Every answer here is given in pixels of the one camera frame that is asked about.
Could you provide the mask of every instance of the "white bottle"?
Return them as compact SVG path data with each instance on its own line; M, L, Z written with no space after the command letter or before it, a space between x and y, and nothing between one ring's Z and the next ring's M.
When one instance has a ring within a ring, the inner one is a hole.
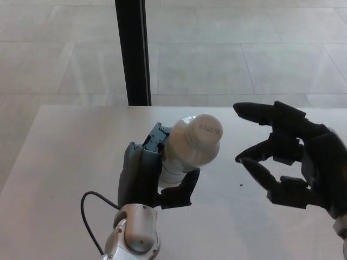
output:
M221 123L212 115L189 116L178 121L164 147L160 186L177 185L186 173L215 159L222 134Z

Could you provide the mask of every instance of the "bottle cap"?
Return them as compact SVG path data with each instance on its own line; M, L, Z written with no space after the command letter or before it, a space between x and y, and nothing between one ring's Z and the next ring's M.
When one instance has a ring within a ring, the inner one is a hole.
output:
M223 128L217 118L209 114L202 114L188 124L187 133L193 145L209 149L222 138Z

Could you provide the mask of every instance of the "black pole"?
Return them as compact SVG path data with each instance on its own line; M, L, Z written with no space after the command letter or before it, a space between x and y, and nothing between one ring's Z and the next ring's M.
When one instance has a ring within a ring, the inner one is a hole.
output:
M151 106L145 0L115 0L129 106Z

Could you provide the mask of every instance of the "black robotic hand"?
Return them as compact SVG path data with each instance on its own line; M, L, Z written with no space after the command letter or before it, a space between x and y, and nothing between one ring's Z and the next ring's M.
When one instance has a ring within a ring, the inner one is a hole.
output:
M347 214L347 150L332 130L310 122L304 112L279 101L272 106L236 103L234 109L243 119L272 127L266 141L235 158L267 190L272 203L302 209L317 205L333 219ZM287 165L301 162L305 180L282 176L276 181L258 163L269 157Z

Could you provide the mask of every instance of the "black cable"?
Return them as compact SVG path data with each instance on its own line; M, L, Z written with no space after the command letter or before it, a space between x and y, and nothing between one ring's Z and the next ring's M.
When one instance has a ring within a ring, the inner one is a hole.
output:
M90 237L92 238L94 244L97 246L99 252L101 255L104 254L103 250L101 249L97 239L95 238L91 228L89 227L89 224L87 222L87 219L86 219L86 215L85 215L85 200L86 200L86 197L91 194L91 195L94 195L94 196L97 196L98 198L102 199L104 202L106 202L108 205L110 205L111 207L114 207L115 209L117 210L120 210L120 207L118 205L116 205L115 203L113 203L112 201L110 201L109 199L106 199L103 195L95 192L95 191L87 191L83 196L82 196L82 199L81 199L81 214L82 214L82 219L83 219L83 222L86 226L86 229L90 235Z

